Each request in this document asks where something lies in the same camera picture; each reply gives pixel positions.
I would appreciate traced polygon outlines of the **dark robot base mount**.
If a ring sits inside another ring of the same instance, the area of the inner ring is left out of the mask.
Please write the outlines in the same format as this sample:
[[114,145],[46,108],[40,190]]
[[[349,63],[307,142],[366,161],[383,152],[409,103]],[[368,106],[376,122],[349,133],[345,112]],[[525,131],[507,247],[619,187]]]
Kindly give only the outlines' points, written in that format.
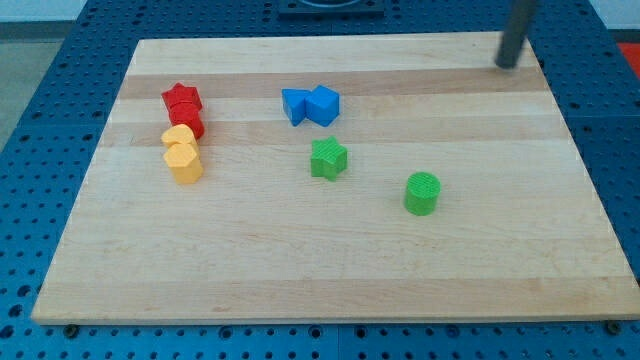
[[383,16],[383,0],[277,0],[280,18],[324,18],[356,15]]

